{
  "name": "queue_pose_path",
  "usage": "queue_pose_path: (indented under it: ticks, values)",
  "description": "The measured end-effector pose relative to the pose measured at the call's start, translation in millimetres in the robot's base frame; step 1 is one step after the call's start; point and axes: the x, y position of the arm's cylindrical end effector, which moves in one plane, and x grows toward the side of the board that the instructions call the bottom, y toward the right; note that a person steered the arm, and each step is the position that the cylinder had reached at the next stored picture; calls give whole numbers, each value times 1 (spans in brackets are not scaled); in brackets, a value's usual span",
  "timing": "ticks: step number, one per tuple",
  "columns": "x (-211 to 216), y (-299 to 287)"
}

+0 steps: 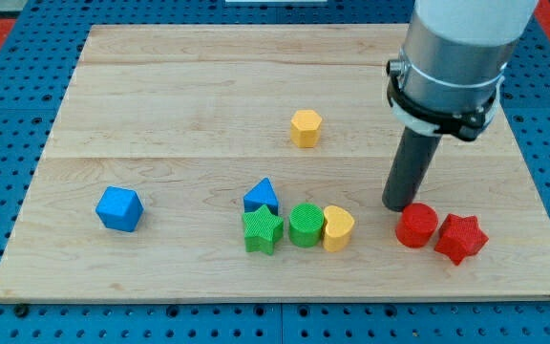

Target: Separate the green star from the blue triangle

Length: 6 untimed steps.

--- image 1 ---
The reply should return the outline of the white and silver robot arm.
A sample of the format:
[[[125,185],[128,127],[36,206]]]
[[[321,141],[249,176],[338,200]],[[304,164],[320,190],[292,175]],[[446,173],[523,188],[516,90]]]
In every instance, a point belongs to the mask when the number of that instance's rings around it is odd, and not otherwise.
[[[387,64],[393,115],[425,137],[475,140],[499,109],[506,66],[538,0],[416,0]]]

